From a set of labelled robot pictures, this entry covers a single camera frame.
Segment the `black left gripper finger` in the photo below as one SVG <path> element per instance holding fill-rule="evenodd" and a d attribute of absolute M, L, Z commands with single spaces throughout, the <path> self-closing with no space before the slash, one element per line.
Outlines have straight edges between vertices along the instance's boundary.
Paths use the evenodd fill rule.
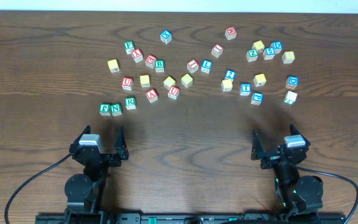
<path fill-rule="evenodd" d="M 91 133 L 91 127 L 90 125 L 87 125 L 85 129 L 82 131 L 82 133 L 76 138 L 76 143 L 79 143 L 80 139 L 84 134 L 90 134 Z"/>
<path fill-rule="evenodd" d="M 114 150 L 117 154 L 127 154 L 127 145 L 124 137 L 124 128 L 121 126 L 119 128 L 116 140 L 114 142 Z"/>

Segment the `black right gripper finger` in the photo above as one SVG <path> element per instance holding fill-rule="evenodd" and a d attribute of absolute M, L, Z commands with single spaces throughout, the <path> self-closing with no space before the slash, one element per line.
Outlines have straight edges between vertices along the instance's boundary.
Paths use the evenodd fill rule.
<path fill-rule="evenodd" d="M 260 160 L 264 156 L 264 149 L 260 143 L 259 135 L 256 130 L 252 131 L 252 150 L 251 159 L 253 161 Z"/>
<path fill-rule="evenodd" d="M 307 140 L 307 138 L 304 137 L 304 135 L 302 135 L 299 130 L 296 128 L 296 126 L 294 124 L 291 124 L 290 125 L 290 133 L 292 136 L 295 136 L 295 135 L 300 135 L 303 140 L 305 141 L 305 145 L 306 146 L 310 146 L 311 143 L 309 142 L 309 140 Z"/>

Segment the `green R letter block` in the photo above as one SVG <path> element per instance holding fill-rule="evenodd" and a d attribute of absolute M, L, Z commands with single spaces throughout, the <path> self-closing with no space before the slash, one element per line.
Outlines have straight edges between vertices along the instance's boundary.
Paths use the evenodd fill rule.
<path fill-rule="evenodd" d="M 134 97 L 128 97 L 125 99 L 125 106 L 127 110 L 136 109 L 136 100 Z"/>

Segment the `yellow O letter block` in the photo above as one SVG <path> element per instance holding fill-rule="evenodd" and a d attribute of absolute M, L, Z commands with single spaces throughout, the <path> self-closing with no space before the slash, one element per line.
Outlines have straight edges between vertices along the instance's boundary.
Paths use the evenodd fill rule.
<path fill-rule="evenodd" d="M 141 75 L 140 77 L 140 84 L 142 88 L 146 88 L 150 86 L 150 77 L 149 75 Z"/>

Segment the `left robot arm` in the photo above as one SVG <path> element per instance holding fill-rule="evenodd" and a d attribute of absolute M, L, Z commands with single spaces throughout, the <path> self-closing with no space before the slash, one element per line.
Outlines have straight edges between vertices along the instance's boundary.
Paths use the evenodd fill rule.
<path fill-rule="evenodd" d="M 87 126 L 70 145 L 72 159 L 84 166 L 81 174 L 71 176 L 65 184 L 67 208 L 64 223 L 111 223 L 114 216 L 101 209 L 109 168 L 121 166 L 129 158 L 124 128 L 120 127 L 114 142 L 115 153 L 103 152 L 98 134 Z"/>

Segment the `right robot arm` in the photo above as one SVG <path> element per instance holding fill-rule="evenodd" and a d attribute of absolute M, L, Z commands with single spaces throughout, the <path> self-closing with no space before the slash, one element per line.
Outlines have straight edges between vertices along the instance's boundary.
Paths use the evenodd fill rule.
<path fill-rule="evenodd" d="M 284 208 L 280 219 L 288 221 L 291 216 L 315 212 L 323 206 L 323 182 L 312 175 L 301 176 L 297 164 L 306 159 L 311 143 L 294 125 L 290 125 L 290 135 L 274 152 L 266 152 L 262 147 L 257 131 L 252 132 L 251 159 L 260 161 L 261 169 L 273 169 L 275 190 Z"/>

